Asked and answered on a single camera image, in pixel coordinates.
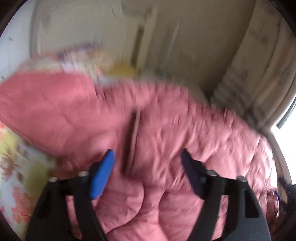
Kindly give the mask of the pink quilted jacket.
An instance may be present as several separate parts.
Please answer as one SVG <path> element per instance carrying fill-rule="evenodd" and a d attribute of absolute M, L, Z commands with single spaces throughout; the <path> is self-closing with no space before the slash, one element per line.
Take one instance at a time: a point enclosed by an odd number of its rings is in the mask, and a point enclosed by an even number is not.
<path fill-rule="evenodd" d="M 182 87 L 128 81 L 99 88 L 81 74 L 18 73 L 1 84 L 1 121 L 57 156 L 60 176 L 114 150 L 112 175 L 94 206 L 109 240 L 189 237 L 203 201 L 183 170 L 184 149 L 223 177 L 246 177 L 268 223 L 278 214 L 266 138 Z"/>

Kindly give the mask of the floral bed sheet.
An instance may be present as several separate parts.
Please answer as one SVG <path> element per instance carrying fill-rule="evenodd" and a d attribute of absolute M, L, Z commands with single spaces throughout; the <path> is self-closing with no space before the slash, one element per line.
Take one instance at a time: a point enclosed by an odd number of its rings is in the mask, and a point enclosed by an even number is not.
<path fill-rule="evenodd" d="M 20 65 L 17 73 L 45 71 L 78 72 L 98 80 L 100 71 L 90 56 L 66 59 L 39 56 Z M 24 240 L 30 217 L 42 189 L 54 168 L 55 159 L 32 146 L 1 123 L 1 213 L 16 233 Z"/>

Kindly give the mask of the patterned cream curtain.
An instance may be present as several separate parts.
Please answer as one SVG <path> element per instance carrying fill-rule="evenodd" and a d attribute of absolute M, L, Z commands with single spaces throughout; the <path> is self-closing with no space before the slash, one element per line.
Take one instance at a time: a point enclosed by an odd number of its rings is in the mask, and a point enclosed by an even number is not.
<path fill-rule="evenodd" d="M 295 97 L 295 36 L 270 1 L 256 1 L 248 29 L 211 103 L 257 130 L 271 128 Z"/>

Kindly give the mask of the yellow cloth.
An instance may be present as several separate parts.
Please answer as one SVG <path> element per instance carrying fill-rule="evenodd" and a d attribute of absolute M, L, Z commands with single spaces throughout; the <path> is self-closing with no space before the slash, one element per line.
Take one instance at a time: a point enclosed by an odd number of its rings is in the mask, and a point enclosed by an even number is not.
<path fill-rule="evenodd" d="M 108 71 L 108 75 L 123 78 L 135 78 L 138 77 L 138 69 L 130 63 L 118 63 Z"/>

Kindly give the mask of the slim metal lamp pole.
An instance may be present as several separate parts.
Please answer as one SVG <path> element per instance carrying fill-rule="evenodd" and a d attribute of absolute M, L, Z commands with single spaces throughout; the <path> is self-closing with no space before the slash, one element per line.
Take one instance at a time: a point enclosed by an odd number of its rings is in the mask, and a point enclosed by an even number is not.
<path fill-rule="evenodd" d="M 171 58 L 171 54 L 174 49 L 174 45 L 178 36 L 178 31 L 180 28 L 180 21 L 176 20 L 169 26 L 169 32 L 168 32 L 168 40 L 167 40 L 167 50 L 166 50 L 166 57 L 164 65 L 166 66 Z"/>

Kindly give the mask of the white wooden headboard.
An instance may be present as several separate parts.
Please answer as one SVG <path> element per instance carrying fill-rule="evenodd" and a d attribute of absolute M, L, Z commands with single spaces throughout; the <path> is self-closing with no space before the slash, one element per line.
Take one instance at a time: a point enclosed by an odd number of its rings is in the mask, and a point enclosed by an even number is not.
<path fill-rule="evenodd" d="M 124 1 L 37 1 L 31 21 L 31 54 L 95 43 L 141 70 L 157 13 L 153 6 L 141 10 Z"/>

